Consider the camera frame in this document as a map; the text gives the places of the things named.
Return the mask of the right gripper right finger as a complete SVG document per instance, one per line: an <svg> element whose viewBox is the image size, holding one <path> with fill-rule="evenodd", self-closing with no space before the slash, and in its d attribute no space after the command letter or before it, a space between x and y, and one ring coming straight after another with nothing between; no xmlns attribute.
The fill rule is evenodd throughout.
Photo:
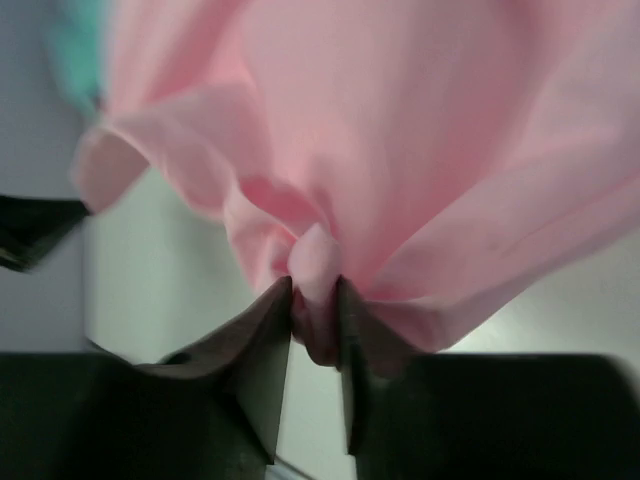
<svg viewBox="0 0 640 480"><path fill-rule="evenodd" d="M635 479L639 397L591 354L424 354L337 285L350 455L361 479Z"/></svg>

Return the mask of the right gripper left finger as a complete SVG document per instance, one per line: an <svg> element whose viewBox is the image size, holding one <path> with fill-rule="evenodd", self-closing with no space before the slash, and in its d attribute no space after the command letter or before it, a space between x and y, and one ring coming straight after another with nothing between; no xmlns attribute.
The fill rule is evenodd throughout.
<svg viewBox="0 0 640 480"><path fill-rule="evenodd" d="M289 278L156 364L105 352L1 357L5 479L261 479L290 341Z"/></svg>

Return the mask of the pink t-shirt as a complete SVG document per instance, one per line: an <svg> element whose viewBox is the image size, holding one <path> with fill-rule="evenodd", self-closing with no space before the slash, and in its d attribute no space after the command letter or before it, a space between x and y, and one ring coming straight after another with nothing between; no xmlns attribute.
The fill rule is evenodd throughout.
<svg viewBox="0 0 640 480"><path fill-rule="evenodd" d="M435 352L639 223L635 1L118 1L107 38L83 200L157 169L319 364L339 277Z"/></svg>

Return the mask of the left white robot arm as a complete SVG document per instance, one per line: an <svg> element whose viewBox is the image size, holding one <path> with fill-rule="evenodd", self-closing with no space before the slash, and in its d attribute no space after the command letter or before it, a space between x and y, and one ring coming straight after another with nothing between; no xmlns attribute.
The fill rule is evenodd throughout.
<svg viewBox="0 0 640 480"><path fill-rule="evenodd" d="M80 200L1 196L1 266L37 267L91 212Z"/></svg>

